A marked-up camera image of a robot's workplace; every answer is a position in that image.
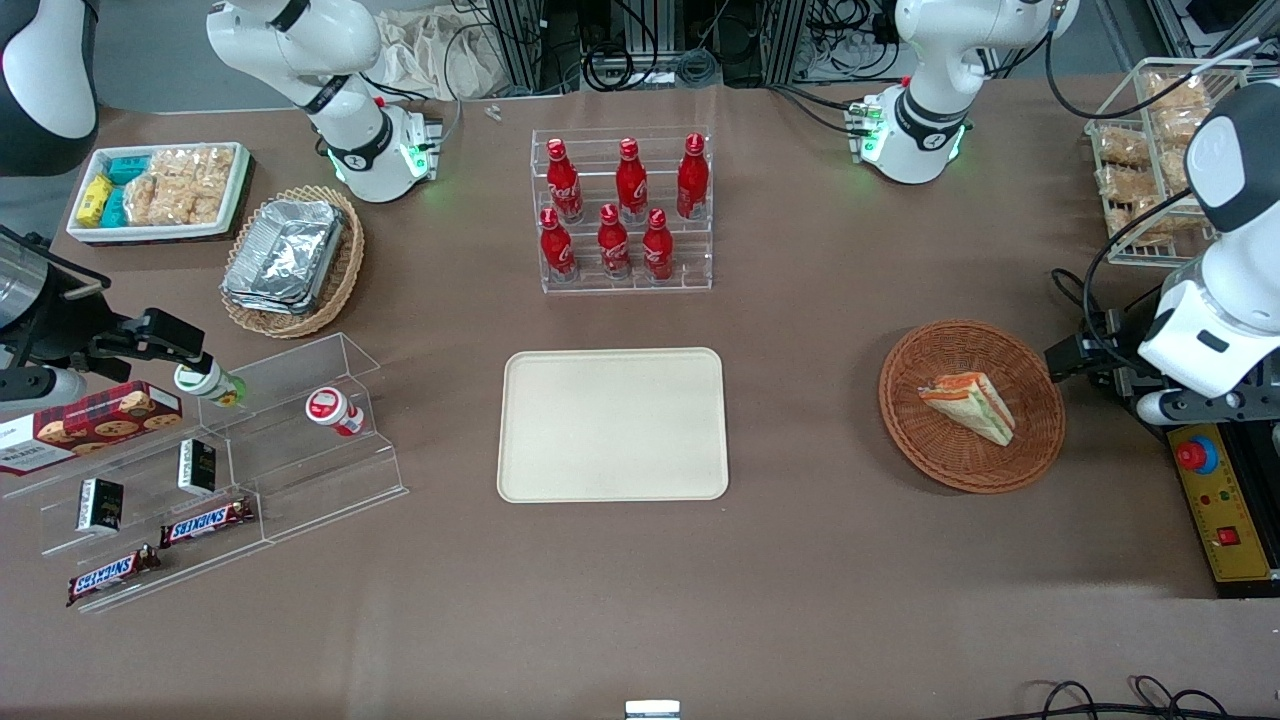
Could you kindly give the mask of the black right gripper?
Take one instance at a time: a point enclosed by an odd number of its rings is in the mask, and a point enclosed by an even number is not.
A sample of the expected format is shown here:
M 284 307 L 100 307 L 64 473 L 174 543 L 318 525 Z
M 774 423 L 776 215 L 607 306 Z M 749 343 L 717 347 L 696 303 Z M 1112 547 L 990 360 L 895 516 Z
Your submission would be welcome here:
M 131 357 L 182 366 L 206 366 L 205 332 L 160 309 L 140 316 L 115 313 L 100 292 L 81 293 L 86 283 L 59 266 L 3 273 L 1 342 L 17 364 L 65 366 L 90 350 L 97 357 Z M 124 340 L 95 340 L 118 329 Z

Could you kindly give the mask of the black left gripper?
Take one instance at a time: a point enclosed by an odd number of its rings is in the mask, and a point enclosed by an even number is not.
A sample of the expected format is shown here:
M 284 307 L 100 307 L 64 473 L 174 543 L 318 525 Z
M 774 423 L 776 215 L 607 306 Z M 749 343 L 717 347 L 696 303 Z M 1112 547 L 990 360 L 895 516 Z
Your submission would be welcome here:
M 1148 320 L 1148 313 L 1135 309 L 1096 313 L 1094 329 L 1101 343 L 1111 351 L 1103 352 L 1107 370 L 1097 361 L 1094 342 L 1088 334 L 1070 334 L 1044 351 L 1050 379 L 1060 384 L 1082 378 L 1091 386 L 1106 386 L 1108 372 L 1108 387 L 1119 397 L 1139 397 L 1153 387 L 1153 368 L 1138 354 Z

